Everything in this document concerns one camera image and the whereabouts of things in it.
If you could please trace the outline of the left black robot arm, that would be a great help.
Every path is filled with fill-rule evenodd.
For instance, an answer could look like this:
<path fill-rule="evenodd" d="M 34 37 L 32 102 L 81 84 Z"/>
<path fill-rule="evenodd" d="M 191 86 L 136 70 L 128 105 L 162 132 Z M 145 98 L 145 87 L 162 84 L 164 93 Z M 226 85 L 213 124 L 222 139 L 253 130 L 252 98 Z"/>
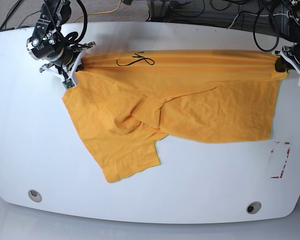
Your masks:
<path fill-rule="evenodd" d="M 283 46 L 279 52 L 280 58 L 276 63 L 277 70 L 295 69 L 300 75 L 300 0 L 282 0 L 281 3 L 287 4 L 286 27 L 288 33 L 281 32 L 281 28 L 275 19 L 269 19 L 269 24 L 278 38 L 293 43 L 292 46 Z"/>

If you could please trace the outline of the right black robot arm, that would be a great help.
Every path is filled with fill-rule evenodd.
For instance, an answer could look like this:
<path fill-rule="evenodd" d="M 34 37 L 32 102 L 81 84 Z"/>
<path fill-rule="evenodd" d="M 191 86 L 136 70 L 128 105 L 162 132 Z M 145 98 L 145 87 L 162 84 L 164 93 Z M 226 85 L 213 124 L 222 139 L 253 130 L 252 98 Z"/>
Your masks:
<path fill-rule="evenodd" d="M 60 78 L 66 89 L 78 84 L 75 73 L 84 69 L 82 57 L 96 45 L 95 42 L 81 43 L 88 28 L 88 13 L 82 1 L 77 1 L 83 12 L 83 29 L 64 36 L 62 25 L 71 17 L 69 0 L 45 0 L 40 9 L 40 18 L 35 24 L 32 36 L 27 39 L 26 48 L 34 60 L 46 60 L 48 63 L 39 69 Z"/>

